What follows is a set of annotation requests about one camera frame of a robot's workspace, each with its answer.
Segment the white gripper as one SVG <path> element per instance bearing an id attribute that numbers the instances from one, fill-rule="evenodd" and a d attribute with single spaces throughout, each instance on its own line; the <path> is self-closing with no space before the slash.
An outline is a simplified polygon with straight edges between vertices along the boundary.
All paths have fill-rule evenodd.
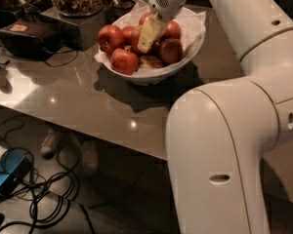
<path id="1" fill-rule="evenodd" d="M 138 49 L 146 54 L 153 42 L 160 38 L 168 25 L 167 21 L 174 19 L 187 0 L 148 0 L 149 9 L 154 14 L 145 19 L 141 28 Z"/>

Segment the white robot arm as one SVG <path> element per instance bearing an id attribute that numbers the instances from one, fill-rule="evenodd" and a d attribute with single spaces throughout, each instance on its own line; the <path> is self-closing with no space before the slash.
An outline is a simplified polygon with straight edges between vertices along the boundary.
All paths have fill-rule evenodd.
<path id="1" fill-rule="evenodd" d="M 181 234 L 270 234 L 263 155 L 293 138 L 293 20 L 273 0 L 209 0 L 243 77 L 172 106 L 166 153 Z"/>

